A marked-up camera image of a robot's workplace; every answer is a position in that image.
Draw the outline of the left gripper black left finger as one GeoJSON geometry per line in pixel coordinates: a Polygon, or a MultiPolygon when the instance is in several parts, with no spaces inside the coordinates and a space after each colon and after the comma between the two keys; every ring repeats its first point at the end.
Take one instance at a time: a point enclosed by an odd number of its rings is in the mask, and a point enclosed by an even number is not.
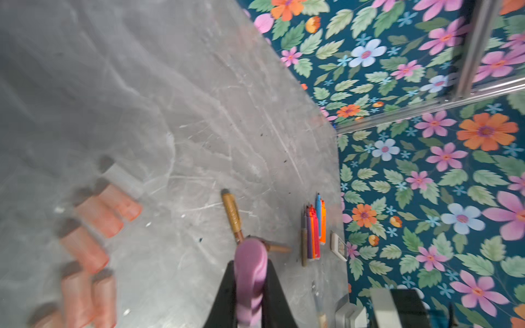
{"type": "Polygon", "coordinates": [[[226,267],[211,311],[203,328],[237,328],[237,298],[234,261],[226,267]]]}

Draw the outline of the red orange marker pen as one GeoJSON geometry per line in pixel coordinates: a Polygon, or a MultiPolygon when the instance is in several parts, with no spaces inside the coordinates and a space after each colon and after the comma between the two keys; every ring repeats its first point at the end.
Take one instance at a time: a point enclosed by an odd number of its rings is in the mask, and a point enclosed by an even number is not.
{"type": "Polygon", "coordinates": [[[314,251],[315,251],[315,258],[320,259],[321,258],[321,250],[320,250],[320,240],[319,240],[319,231],[318,231],[318,221],[317,221],[317,213],[316,210],[313,209],[313,228],[314,228],[314,251]]]}

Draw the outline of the blue marker pen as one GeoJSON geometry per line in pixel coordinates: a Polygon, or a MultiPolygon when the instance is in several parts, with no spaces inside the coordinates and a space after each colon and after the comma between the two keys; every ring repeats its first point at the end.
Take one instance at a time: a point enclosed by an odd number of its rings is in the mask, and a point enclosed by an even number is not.
{"type": "Polygon", "coordinates": [[[317,196],[316,196],[316,207],[315,207],[315,210],[316,210],[316,213],[317,213],[319,240],[321,241],[321,239],[322,239],[322,227],[323,227],[323,221],[322,221],[323,200],[322,200],[320,194],[317,194],[317,196]]]}

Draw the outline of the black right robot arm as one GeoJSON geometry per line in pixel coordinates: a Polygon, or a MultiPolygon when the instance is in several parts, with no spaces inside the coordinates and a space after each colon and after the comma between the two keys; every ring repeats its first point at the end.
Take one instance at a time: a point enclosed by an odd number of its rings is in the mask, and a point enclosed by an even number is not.
{"type": "Polygon", "coordinates": [[[371,327],[459,327],[454,310],[428,310],[414,289],[372,288],[371,327]]]}

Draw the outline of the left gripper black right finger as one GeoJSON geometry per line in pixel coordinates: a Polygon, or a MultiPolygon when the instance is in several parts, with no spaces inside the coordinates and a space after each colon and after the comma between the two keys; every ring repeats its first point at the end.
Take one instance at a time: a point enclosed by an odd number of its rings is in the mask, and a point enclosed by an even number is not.
{"type": "Polygon", "coordinates": [[[298,328],[271,260],[262,291],[262,328],[298,328]]]}

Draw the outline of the purple marker pen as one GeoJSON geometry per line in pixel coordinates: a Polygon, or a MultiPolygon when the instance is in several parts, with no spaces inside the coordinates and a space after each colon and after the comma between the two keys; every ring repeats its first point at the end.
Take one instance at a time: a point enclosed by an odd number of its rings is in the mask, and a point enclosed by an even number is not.
{"type": "Polygon", "coordinates": [[[307,258],[309,260],[313,259],[313,244],[312,244],[312,228],[310,220],[310,206],[306,207],[305,210],[305,220],[306,220],[306,235],[307,235],[307,258]]]}

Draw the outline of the pink lilac marker pen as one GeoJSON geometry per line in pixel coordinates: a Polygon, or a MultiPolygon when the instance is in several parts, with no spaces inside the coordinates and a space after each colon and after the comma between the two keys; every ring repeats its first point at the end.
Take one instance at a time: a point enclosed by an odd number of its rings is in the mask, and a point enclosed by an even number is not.
{"type": "Polygon", "coordinates": [[[317,285],[316,285],[315,281],[312,282],[311,292],[312,292],[312,295],[313,295],[314,307],[315,307],[315,310],[316,310],[316,313],[317,313],[317,320],[318,320],[319,327],[320,328],[327,328],[328,327],[327,316],[326,316],[326,313],[325,313],[325,311],[323,309],[321,296],[320,296],[320,293],[319,293],[319,290],[317,288],[317,285]]]}

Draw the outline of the dark brown marker pen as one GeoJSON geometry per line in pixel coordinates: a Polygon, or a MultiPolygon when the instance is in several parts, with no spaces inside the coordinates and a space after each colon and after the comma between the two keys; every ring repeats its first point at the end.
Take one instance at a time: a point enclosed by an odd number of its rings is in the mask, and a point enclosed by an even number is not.
{"type": "Polygon", "coordinates": [[[256,239],[258,241],[260,241],[264,246],[265,246],[265,249],[268,253],[281,253],[281,254],[288,254],[288,253],[291,253],[292,251],[292,248],[289,247],[289,246],[286,246],[284,244],[281,244],[281,243],[276,243],[276,242],[273,242],[273,241],[268,241],[266,239],[263,239],[261,237],[258,237],[258,236],[252,236],[252,235],[249,235],[248,236],[249,239],[256,239]]]}

